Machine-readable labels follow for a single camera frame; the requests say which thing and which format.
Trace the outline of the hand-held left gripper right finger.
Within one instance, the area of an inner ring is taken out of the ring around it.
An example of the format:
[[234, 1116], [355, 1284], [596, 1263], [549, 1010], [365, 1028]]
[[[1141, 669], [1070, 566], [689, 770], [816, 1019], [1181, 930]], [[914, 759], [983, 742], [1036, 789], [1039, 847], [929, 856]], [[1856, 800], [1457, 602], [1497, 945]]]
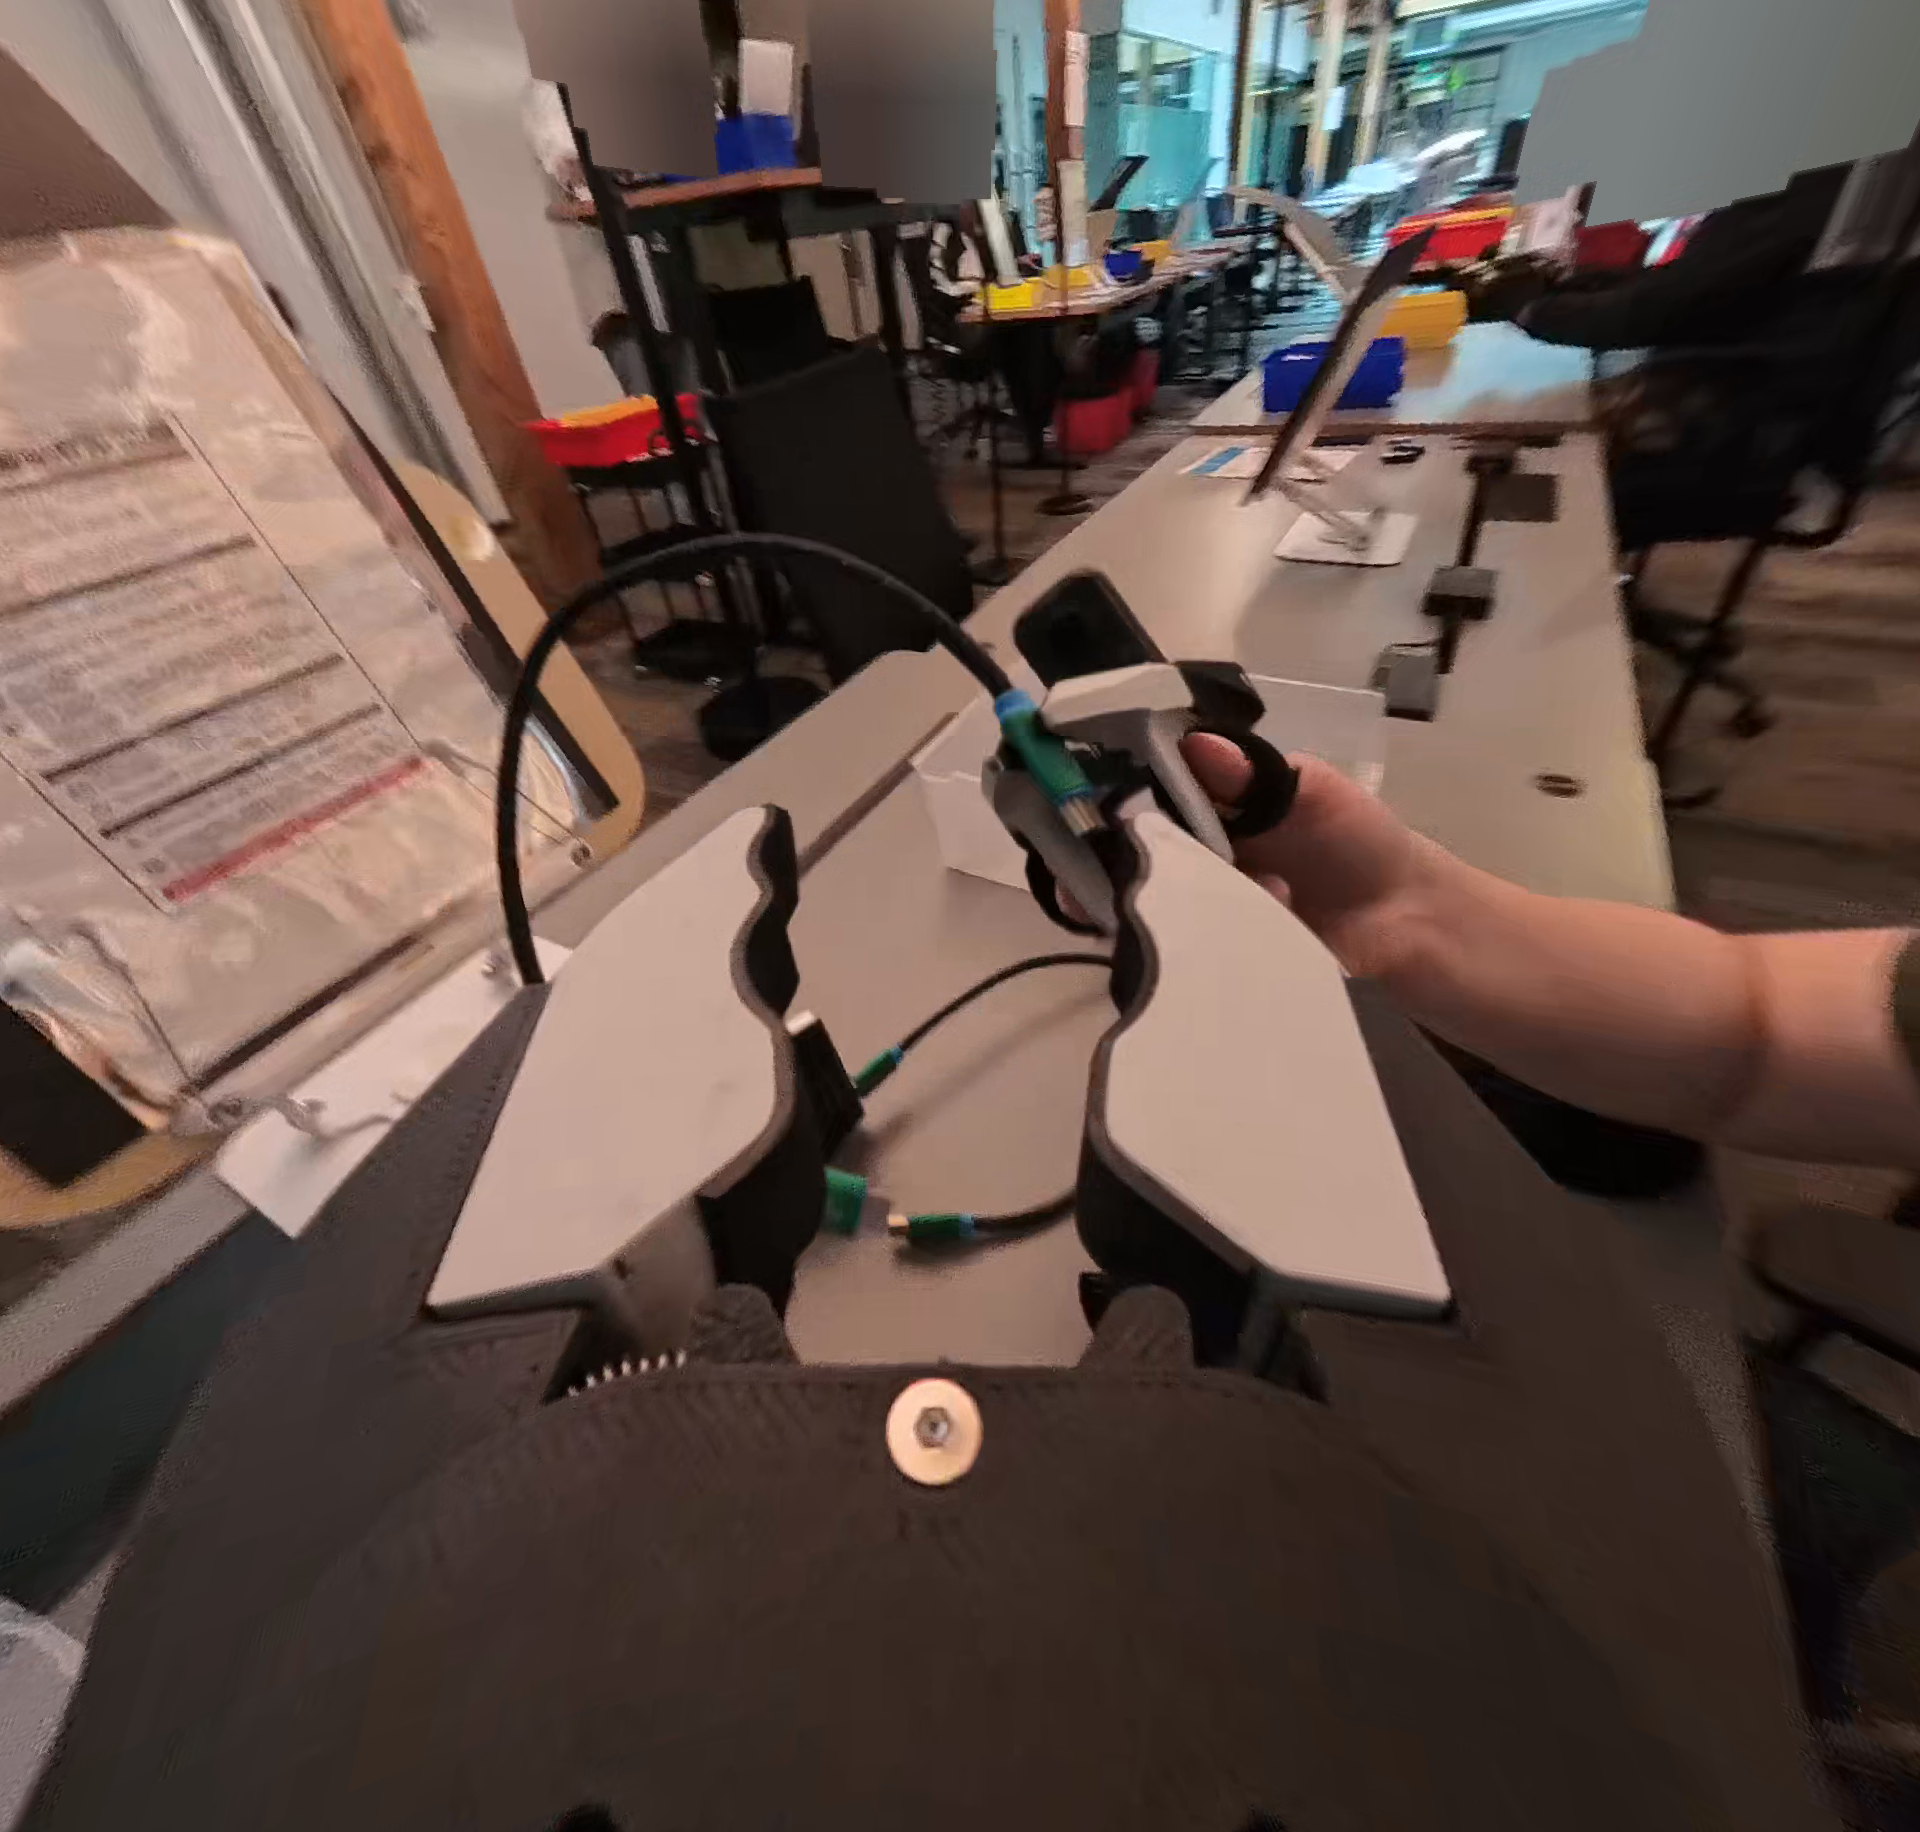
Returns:
[[1441, 1316], [1452, 1286], [1334, 956], [1160, 809], [1128, 818], [1085, 1157], [1261, 1296]]

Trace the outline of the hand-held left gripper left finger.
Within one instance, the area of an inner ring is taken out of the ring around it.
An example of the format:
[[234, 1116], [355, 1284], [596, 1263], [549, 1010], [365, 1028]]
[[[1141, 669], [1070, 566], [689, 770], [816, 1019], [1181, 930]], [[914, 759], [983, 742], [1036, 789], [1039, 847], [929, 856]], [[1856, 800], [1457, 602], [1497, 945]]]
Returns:
[[798, 903], [790, 814], [749, 805], [538, 985], [430, 1316], [572, 1310], [615, 1339], [685, 1339], [729, 1288], [786, 1316], [827, 1198], [788, 1025]]

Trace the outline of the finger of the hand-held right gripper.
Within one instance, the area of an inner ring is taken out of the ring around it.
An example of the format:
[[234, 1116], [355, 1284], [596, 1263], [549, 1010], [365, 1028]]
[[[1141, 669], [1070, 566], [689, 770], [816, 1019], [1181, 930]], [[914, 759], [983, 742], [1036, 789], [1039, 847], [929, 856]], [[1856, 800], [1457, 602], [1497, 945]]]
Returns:
[[991, 757], [980, 768], [980, 787], [1021, 850], [1027, 889], [1043, 914], [1072, 935], [1115, 935], [1115, 879], [1090, 835], [1072, 828], [1021, 764]]

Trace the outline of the thick braided hdmi cable green plugs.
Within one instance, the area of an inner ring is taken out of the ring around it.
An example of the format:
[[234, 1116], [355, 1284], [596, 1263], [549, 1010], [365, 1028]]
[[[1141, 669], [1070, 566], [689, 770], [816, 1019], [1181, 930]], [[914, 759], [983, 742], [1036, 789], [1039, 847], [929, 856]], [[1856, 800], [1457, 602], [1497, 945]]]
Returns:
[[793, 533], [699, 531], [681, 543], [631, 554], [605, 566], [547, 613], [518, 662], [505, 701], [494, 768], [492, 856], [506, 949], [524, 988], [538, 988], [547, 980], [522, 879], [518, 805], [524, 738], [540, 699], [549, 662], [583, 620], [618, 602], [633, 586], [687, 575], [725, 561], [742, 561], [769, 572], [786, 568], [838, 572], [898, 603], [991, 699], [1000, 742], [1039, 787], [1045, 811], [1065, 819], [1068, 835], [1086, 835], [1099, 821], [1092, 779], [1068, 742], [1047, 724], [1034, 698], [1014, 685], [1005, 665], [950, 611], [916, 591], [904, 578], [850, 549]]

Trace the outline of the clear plastic storage bin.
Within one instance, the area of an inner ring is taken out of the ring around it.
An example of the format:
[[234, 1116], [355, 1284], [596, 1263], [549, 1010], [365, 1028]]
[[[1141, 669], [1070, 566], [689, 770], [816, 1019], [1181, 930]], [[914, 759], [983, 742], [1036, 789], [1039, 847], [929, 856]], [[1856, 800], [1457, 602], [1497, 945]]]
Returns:
[[[1262, 740], [1288, 757], [1323, 759], [1366, 792], [1381, 789], [1383, 691], [1265, 673], [1251, 673], [1249, 680], [1262, 704], [1256, 725]], [[910, 764], [947, 868], [1008, 889], [1024, 889], [1024, 846], [1000, 823], [983, 784], [997, 744], [992, 705], [975, 698], [914, 752]]]

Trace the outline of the silver hdmi switch box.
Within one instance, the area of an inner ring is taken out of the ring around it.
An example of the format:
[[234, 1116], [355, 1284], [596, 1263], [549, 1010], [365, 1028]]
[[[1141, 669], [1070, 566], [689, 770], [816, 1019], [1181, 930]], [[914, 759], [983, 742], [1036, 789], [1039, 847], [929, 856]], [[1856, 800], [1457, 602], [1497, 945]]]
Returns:
[[863, 1091], [824, 1021], [797, 1010], [785, 1021], [798, 1091], [828, 1157], [863, 1125]]

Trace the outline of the thin braided hdmi cable green plugs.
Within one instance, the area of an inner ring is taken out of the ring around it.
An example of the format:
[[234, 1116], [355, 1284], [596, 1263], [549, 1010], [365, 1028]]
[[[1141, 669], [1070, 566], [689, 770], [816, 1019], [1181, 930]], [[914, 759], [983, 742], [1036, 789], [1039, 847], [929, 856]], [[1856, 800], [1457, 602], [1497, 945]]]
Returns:
[[[1109, 969], [1113, 958], [1099, 952], [1047, 952], [1003, 966], [934, 1007], [922, 1021], [904, 1029], [900, 1037], [876, 1052], [855, 1075], [858, 1099], [868, 1099], [900, 1072], [904, 1059], [971, 1006], [987, 999], [1019, 980], [1053, 969]], [[1053, 1198], [1005, 1214], [975, 1212], [891, 1212], [886, 1235], [902, 1249], [963, 1249], [1024, 1239], [1048, 1231], [1068, 1219], [1078, 1206], [1078, 1192], [1065, 1187]]]

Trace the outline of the person's right forearm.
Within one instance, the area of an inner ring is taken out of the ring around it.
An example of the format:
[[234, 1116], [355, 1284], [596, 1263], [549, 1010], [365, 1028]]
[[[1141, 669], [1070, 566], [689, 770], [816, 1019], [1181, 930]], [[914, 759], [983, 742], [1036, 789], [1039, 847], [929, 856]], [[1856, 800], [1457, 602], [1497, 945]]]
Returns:
[[1463, 863], [1433, 975], [1381, 988], [1556, 1099], [1771, 1157], [1914, 1169], [1889, 971], [1914, 930], [1723, 931]]

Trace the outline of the person's right hand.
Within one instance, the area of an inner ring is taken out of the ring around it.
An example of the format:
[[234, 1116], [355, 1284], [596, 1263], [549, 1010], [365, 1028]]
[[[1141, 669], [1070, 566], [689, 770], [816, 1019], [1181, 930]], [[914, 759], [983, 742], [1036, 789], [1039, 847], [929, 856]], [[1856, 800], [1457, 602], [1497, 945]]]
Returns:
[[1315, 755], [1293, 761], [1288, 809], [1232, 843], [1237, 868], [1284, 903], [1342, 968], [1410, 988], [1449, 952], [1464, 863]]

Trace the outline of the tablet on white stand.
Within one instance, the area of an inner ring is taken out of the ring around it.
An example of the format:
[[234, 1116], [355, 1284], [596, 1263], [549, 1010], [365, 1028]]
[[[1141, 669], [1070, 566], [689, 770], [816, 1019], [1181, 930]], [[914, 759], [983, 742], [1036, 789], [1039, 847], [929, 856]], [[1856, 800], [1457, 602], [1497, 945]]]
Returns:
[[1261, 524], [1279, 522], [1277, 504], [1293, 510], [1273, 543], [1275, 556], [1287, 563], [1387, 569], [1404, 559], [1412, 542], [1415, 518], [1409, 512], [1378, 501], [1340, 504], [1320, 495], [1306, 483], [1300, 466], [1308, 462], [1325, 421], [1336, 410], [1338, 395], [1381, 336], [1387, 301], [1409, 284], [1420, 260], [1426, 258], [1431, 238], [1431, 227], [1404, 238], [1383, 254], [1359, 286], [1303, 398], [1279, 430], [1243, 495], [1243, 505], [1251, 507]]

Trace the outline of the red storage bin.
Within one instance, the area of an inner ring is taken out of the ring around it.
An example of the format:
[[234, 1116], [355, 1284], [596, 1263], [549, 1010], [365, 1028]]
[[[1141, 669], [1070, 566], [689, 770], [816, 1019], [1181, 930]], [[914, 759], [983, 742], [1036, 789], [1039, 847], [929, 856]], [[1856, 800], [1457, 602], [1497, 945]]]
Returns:
[[1420, 243], [1417, 269], [1479, 264], [1500, 254], [1515, 212], [1512, 202], [1476, 196], [1444, 212], [1420, 212], [1398, 220], [1388, 227], [1387, 245], [1392, 250], [1409, 241]]
[[520, 424], [540, 455], [564, 474], [612, 472], [673, 453], [669, 426], [655, 395], [626, 395]]

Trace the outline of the black rack wooden top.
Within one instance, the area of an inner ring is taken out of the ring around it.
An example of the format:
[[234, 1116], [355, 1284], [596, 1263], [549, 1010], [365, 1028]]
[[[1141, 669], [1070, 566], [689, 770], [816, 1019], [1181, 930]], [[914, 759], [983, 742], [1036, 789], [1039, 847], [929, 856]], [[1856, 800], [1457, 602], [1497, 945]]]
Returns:
[[711, 400], [848, 348], [797, 260], [798, 236], [820, 232], [820, 206], [848, 196], [828, 188], [816, 164], [745, 164], [714, 177], [626, 174], [595, 154], [566, 89], [561, 108], [583, 169], [572, 220], [599, 238], [616, 290], [593, 344], [626, 392], [678, 406], [655, 419], [639, 451], [666, 519], [639, 522], [634, 542], [616, 546], [650, 549], [720, 522]]

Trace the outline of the acrylic sign holder printed sheet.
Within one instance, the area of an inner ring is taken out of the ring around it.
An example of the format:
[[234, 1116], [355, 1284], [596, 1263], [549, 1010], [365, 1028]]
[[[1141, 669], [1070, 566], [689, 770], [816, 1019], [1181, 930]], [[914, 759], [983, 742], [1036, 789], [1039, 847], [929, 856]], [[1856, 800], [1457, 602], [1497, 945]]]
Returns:
[[301, 1230], [514, 988], [375, 451], [227, 241], [4, 243], [4, 1234], [213, 1157]]

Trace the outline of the wooden support post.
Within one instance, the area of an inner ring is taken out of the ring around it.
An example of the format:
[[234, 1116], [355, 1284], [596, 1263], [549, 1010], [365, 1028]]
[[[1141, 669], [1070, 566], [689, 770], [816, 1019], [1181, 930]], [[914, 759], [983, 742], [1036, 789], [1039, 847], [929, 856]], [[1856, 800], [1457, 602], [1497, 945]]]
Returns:
[[1086, 158], [1088, 58], [1085, 0], [1043, 0], [1047, 52], [1047, 161], [1054, 179]]
[[509, 514], [509, 548], [544, 605], [601, 573], [581, 501], [530, 424], [542, 406], [387, 0], [295, 0], [397, 250], [418, 280], [447, 379]]

